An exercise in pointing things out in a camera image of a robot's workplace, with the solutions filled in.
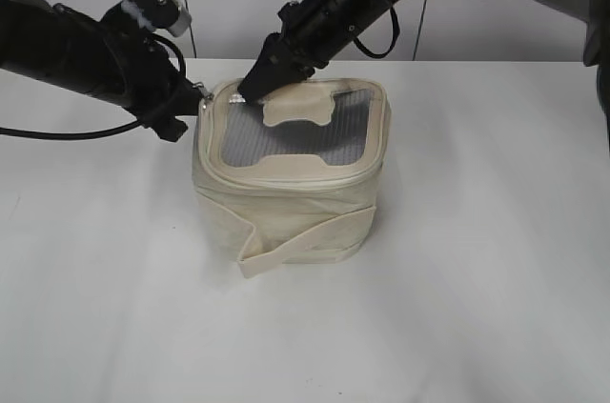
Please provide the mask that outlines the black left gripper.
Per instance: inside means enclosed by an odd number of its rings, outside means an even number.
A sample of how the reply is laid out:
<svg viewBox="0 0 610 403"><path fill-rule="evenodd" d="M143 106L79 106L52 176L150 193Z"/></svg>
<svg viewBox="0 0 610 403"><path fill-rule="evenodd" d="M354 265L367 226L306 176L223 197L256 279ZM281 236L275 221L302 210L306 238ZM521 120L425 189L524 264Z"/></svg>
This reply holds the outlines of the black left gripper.
<svg viewBox="0 0 610 403"><path fill-rule="evenodd" d="M187 131L183 116L194 116L200 105L200 86L187 78L184 55L177 45L158 34L143 40L138 61L130 66L126 107L135 120L102 132L115 136L137 128L152 130L161 140L178 141Z"/></svg>

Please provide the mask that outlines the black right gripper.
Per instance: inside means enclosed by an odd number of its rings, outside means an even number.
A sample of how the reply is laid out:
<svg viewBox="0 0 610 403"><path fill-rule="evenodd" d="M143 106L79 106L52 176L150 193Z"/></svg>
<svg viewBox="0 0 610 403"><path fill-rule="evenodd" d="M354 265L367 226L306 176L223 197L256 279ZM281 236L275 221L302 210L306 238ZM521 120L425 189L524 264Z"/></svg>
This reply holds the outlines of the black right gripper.
<svg viewBox="0 0 610 403"><path fill-rule="evenodd" d="M310 68L323 69L347 45L356 43L366 56L386 57L396 45L374 52L358 40L384 13L396 21L395 0L303 0L280 13L282 35L269 34L254 66L237 87L247 103L310 77Z"/></svg>

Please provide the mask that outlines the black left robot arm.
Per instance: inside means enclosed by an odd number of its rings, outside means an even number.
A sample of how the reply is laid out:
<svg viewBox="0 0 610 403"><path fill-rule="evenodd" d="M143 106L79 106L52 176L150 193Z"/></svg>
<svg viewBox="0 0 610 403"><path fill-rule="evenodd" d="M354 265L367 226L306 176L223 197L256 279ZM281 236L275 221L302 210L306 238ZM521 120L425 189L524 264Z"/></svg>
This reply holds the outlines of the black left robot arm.
<svg viewBox="0 0 610 403"><path fill-rule="evenodd" d="M95 20L64 4L1 0L1 68L113 104L133 116L102 131L50 133L4 128L2 135L86 141L148 128L168 142L186 132L208 96L187 77L174 39L192 18L179 0L121 0Z"/></svg>

